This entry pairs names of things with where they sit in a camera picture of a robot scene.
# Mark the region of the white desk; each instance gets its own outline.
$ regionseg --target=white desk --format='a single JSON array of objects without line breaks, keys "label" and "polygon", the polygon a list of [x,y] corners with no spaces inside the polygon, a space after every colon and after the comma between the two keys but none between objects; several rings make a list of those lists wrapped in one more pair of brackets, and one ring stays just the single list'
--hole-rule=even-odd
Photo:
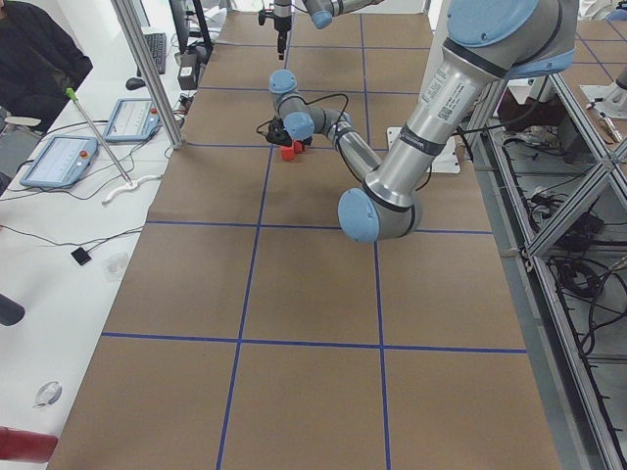
[{"label": "white desk", "polygon": [[[173,52],[170,49],[167,72],[161,75],[172,104],[181,93]],[[107,119],[118,98],[149,97],[145,87],[125,89],[126,80],[135,71],[136,65],[121,34],[105,56],[94,61],[94,70],[77,90],[80,103],[93,119]],[[82,115],[68,103],[51,128],[81,121],[84,121]],[[84,126],[57,134],[68,131],[69,135],[92,135]],[[35,149],[34,155],[42,145]],[[131,148],[131,145],[113,147],[119,159]],[[134,154],[131,176],[162,174],[168,165],[165,156],[168,148],[168,137],[160,130]],[[129,160],[122,164],[130,167]],[[106,166],[109,168],[78,182],[72,192],[88,196],[119,174],[101,149],[85,174]],[[18,181],[24,172],[25,168],[18,173],[10,190],[22,189]],[[0,224],[58,243],[80,243],[140,227],[159,181],[146,182],[103,207],[102,201],[109,191],[122,184],[123,180],[118,178],[87,201],[67,194],[38,194],[8,201],[27,193],[7,191],[0,201]],[[50,247],[34,238],[0,229],[0,293],[23,305],[26,311],[18,324],[0,326],[0,425],[61,434],[121,283],[120,279],[112,280],[106,275],[104,262],[117,254],[130,257],[138,236],[123,236],[98,247],[90,254],[92,261],[79,266],[70,255],[74,247]],[[43,408],[33,407],[37,391],[50,381],[62,385],[60,399]],[[0,461],[0,470],[45,466]]]}]

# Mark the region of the red object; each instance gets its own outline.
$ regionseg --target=red object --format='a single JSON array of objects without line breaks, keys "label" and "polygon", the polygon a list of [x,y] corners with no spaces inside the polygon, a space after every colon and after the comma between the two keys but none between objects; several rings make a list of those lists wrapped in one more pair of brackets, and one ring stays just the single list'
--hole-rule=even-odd
[{"label": "red object", "polygon": [[296,154],[305,152],[305,145],[300,140],[295,140],[290,147],[281,147],[281,159],[291,162],[296,158]]},{"label": "red object", "polygon": [[45,463],[58,441],[55,436],[0,426],[0,460]]}]

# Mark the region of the keyboard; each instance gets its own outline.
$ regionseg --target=keyboard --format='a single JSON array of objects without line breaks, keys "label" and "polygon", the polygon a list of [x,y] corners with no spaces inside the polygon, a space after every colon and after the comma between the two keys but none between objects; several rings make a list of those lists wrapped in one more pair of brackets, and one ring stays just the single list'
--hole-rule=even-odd
[{"label": "keyboard", "polygon": [[[166,55],[168,54],[168,36],[164,32],[152,32],[144,34],[148,50],[153,56],[153,61],[159,75],[166,73]],[[137,69],[137,76],[141,76],[139,68]]]}]

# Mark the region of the monitor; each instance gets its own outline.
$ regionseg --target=monitor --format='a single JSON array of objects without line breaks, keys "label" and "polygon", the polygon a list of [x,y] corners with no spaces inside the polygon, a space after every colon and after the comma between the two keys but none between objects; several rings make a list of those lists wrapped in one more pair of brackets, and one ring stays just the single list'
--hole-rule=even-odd
[{"label": "monitor", "polygon": [[178,40],[178,52],[187,52],[187,40],[189,39],[189,26],[187,24],[186,0],[169,0],[169,9],[172,11],[176,39]]},{"label": "monitor", "polygon": [[[169,8],[172,13],[176,38],[178,40],[178,52],[180,54],[196,54],[199,64],[206,64],[209,61],[214,47],[209,36],[207,22],[205,21],[205,12],[201,0],[193,0],[193,11],[187,8],[187,4],[187,0],[169,0]],[[200,27],[203,39],[201,42],[188,45],[187,42],[190,36],[188,14],[194,15],[194,13],[198,19],[198,26]]]}]

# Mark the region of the small black box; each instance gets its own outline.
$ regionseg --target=small black box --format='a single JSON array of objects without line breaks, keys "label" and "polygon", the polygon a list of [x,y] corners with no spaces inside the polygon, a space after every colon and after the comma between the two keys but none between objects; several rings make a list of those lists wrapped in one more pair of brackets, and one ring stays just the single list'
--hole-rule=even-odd
[{"label": "small black box", "polygon": [[181,90],[195,90],[198,87],[198,56],[181,54],[179,57],[178,84]]},{"label": "small black box", "polygon": [[86,262],[91,260],[91,256],[85,251],[84,248],[78,247],[76,250],[72,252],[72,257],[76,260],[78,264],[83,266]]}]

